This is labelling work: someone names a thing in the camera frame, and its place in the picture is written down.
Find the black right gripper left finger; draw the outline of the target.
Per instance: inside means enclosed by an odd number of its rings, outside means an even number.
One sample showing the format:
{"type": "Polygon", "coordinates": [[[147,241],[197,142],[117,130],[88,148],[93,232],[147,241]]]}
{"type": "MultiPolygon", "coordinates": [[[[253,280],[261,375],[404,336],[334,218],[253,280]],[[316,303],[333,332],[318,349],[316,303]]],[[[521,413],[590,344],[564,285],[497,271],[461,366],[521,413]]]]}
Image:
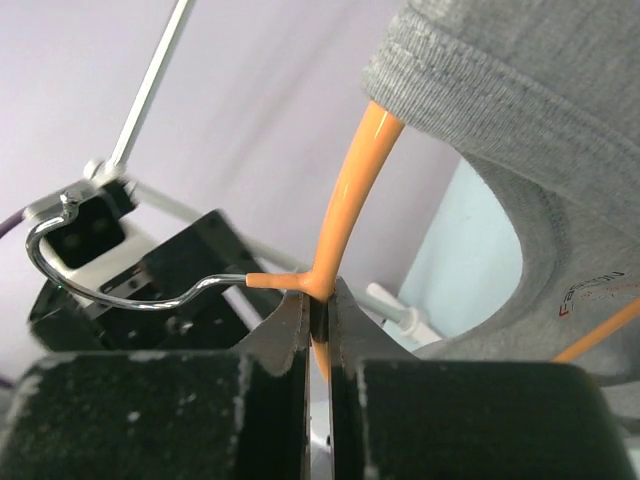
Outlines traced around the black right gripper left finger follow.
{"type": "Polygon", "coordinates": [[[224,351],[60,353],[19,381],[5,479],[306,479],[310,300],[224,351]]]}

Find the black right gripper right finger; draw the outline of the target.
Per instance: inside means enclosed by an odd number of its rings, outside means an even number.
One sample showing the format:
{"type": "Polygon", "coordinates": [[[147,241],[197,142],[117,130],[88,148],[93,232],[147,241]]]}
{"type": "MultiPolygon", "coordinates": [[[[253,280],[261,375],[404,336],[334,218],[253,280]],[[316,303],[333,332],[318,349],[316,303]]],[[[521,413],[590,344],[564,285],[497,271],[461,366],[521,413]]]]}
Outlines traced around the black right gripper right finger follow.
{"type": "Polygon", "coordinates": [[[327,305],[338,479],[631,479],[588,374],[539,362],[421,360],[338,281],[327,305]]]}

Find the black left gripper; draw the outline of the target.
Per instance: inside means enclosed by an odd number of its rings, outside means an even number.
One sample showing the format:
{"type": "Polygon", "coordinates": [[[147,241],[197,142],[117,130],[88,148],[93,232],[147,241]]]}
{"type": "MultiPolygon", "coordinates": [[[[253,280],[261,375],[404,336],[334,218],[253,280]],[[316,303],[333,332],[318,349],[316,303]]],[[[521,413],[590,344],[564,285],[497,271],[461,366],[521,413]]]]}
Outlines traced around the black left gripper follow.
{"type": "MultiPolygon", "coordinates": [[[[211,274],[261,268],[227,217],[213,210],[157,244],[141,266],[158,294],[174,298],[211,274]]],[[[226,285],[207,288],[184,306],[158,312],[111,308],[76,297],[57,283],[43,285],[28,317],[32,336],[51,351],[226,349],[251,330],[225,294],[226,285]]]]}

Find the orange wire hanger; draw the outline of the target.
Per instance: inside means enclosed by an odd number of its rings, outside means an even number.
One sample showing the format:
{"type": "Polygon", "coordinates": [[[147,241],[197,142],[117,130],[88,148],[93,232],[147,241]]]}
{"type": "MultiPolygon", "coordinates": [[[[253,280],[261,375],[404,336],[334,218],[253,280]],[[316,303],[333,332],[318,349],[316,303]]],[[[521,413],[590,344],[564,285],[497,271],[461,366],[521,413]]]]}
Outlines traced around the orange wire hanger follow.
{"type": "MultiPolygon", "coordinates": [[[[370,103],[346,155],[327,207],[310,271],[298,274],[250,273],[239,282],[251,288],[292,289],[324,301],[334,290],[342,257],[356,220],[386,158],[404,125],[376,103],[370,103]]],[[[549,268],[568,267],[570,223],[591,225],[590,216],[533,182],[488,163],[481,177],[497,194],[522,242],[532,250],[544,247],[540,261],[549,268]]],[[[622,338],[622,330],[639,315],[633,300],[601,324],[584,326],[562,320],[531,316],[532,303],[516,294],[491,319],[458,337],[422,350],[426,359],[441,360],[550,360],[586,368],[603,387],[639,380],[639,340],[622,338]]]]}

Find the grey tank top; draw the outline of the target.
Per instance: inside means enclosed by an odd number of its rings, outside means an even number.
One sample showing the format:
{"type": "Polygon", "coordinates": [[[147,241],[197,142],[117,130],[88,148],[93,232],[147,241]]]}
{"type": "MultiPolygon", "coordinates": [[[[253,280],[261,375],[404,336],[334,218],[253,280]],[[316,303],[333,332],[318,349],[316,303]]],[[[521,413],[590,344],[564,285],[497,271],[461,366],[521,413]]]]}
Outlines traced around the grey tank top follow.
{"type": "Polygon", "coordinates": [[[637,386],[638,3],[409,1],[364,86],[470,163],[523,255],[496,313],[419,356],[573,361],[637,386]]]}

